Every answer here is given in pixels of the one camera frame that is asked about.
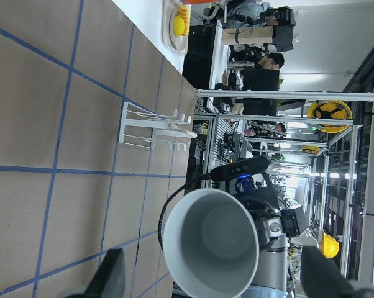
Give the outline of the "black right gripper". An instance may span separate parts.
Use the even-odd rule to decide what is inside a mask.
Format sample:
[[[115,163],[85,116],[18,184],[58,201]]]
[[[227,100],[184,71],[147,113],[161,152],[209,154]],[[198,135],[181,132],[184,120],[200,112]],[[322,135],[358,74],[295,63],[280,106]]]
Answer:
[[[268,176],[266,186],[256,188],[251,176],[241,176],[235,183],[235,198],[247,209],[256,226],[259,249],[267,251],[281,236],[300,236],[308,223],[301,205],[288,205],[279,199]]]

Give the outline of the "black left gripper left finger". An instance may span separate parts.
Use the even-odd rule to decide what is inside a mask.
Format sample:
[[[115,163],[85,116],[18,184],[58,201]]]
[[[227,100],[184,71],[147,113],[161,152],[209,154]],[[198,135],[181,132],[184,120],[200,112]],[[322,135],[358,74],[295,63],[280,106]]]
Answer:
[[[125,261],[122,248],[110,249],[90,284],[85,297],[123,297],[125,292]]]

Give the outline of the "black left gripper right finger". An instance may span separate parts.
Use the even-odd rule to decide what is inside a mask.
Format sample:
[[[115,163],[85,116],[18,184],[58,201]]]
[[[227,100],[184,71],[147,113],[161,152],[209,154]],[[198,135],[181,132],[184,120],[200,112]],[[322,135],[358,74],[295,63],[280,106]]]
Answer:
[[[307,297],[360,297],[337,266],[313,246],[302,250],[301,284]]]

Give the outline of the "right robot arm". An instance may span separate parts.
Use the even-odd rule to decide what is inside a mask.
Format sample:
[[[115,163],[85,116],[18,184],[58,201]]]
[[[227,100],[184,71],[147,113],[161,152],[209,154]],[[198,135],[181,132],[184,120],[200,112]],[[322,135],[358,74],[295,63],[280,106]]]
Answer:
[[[271,184],[237,180],[235,194],[197,189],[168,216],[163,252],[190,297],[286,297],[287,244],[307,228],[302,206],[277,198]]]

